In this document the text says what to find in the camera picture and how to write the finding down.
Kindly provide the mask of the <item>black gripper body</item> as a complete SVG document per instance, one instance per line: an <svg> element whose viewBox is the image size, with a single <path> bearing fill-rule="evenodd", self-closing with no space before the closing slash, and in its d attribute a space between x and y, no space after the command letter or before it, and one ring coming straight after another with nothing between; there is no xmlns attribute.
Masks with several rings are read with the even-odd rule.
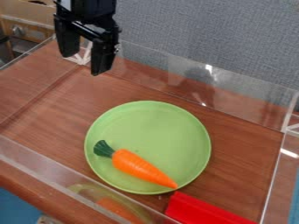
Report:
<svg viewBox="0 0 299 224"><path fill-rule="evenodd" d="M120 29L113 19L117 0L53 0L53 2L55 18L67 22L80 36L119 43Z"/></svg>

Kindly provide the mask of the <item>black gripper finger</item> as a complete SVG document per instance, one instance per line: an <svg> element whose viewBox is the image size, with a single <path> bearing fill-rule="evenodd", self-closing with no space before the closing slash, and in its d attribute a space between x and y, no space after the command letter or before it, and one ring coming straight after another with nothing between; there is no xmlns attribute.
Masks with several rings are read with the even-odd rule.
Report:
<svg viewBox="0 0 299 224"><path fill-rule="evenodd" d="M103 74L111 69L116 53L117 42L105 42L97 38L92 41L91 74L93 76Z"/></svg>
<svg viewBox="0 0 299 224"><path fill-rule="evenodd" d="M68 58L80 51L80 35L72 30L71 25L59 18L53 19L53 23L60 54Z"/></svg>

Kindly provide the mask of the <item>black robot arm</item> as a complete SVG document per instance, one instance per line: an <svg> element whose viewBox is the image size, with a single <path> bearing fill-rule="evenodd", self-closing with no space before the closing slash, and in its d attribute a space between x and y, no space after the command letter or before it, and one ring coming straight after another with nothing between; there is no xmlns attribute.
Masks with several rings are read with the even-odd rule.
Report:
<svg viewBox="0 0 299 224"><path fill-rule="evenodd" d="M92 42L91 74L112 67L117 52L120 28L113 19L117 0L52 0L56 5L53 25L60 54L64 58L80 52L80 38Z"/></svg>

